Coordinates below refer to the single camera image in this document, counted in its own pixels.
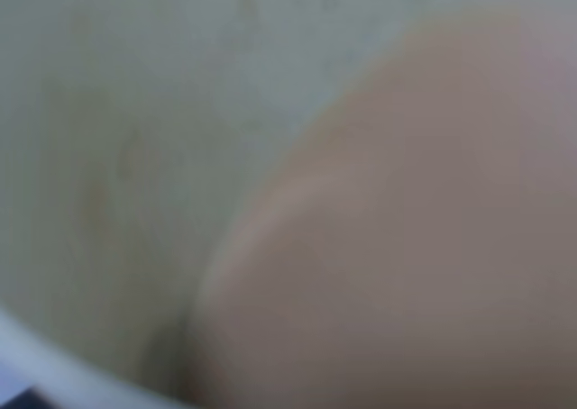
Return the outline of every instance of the skin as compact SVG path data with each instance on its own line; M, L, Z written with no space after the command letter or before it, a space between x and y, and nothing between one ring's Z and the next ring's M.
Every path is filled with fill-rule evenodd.
M577 14L439 15L316 120L233 227L193 315L198 396L571 407L576 288Z

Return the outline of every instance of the white surface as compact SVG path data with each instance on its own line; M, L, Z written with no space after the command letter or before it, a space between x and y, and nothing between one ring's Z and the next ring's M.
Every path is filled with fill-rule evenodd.
M16 373L13 368L0 363L0 406L14 400L31 386L30 381Z
M62 409L194 409L139 388L129 388L46 344L0 311L2 361L26 376Z
M3 306L119 377L166 377L246 187L434 1L0 0ZM50 377L34 344L0 358L61 395L109 384Z

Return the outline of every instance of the stain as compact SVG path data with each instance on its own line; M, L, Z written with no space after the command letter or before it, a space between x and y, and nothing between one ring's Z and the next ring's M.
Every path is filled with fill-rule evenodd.
M306 2L305 0L292 0L292 4L298 8L302 8L304 6L306 6Z
M46 76L41 81L41 91L52 116L67 122L69 127L93 123L109 113L111 96L102 86L65 86L60 80Z
M142 356L140 385L181 401L187 399L187 343L188 315L159 327Z
M334 79L336 61L334 59L326 59L320 66L321 73L325 79Z
M101 355L95 361L135 380L151 336L165 321L170 264L163 259L158 243L146 235L145 227L134 221L118 222L114 237L101 247L113 254L96 262L107 280L100 283L103 294L97 319L99 331L114 344L100 346Z
M77 41L84 41L94 29L90 12L85 6L77 6L70 13L70 32Z
M246 22L258 22L259 6L256 0L238 0L238 16Z
M241 132L255 133L262 129L264 122L258 119L252 119L241 125Z
M172 11L171 0L154 0L151 9L157 19L168 20Z
M321 0L321 9L326 13L331 13L341 5L339 0Z
M385 21L383 20L382 15L374 14L365 20L363 28L366 30L367 35L371 38L377 30L382 29L384 22Z
M256 0L237 0L237 15L223 32L221 44L228 50L247 51L254 47L260 28L260 13Z
M82 124L100 116L111 106L108 91L100 86L85 86L74 91L72 104L72 121Z
M139 149L142 147L142 134L134 129L124 141L116 160L116 175L123 181L132 179L138 168Z
M58 79L52 76L43 77L41 91L49 111L61 112L63 110L66 104L66 89Z
M346 65L350 65L353 64L354 61L356 61L358 58L357 56L357 52L354 49L350 49L348 51L346 51L346 53L343 56L343 62Z
M102 244L112 225L106 174L102 168L91 168L85 173L78 201L78 216L87 235Z

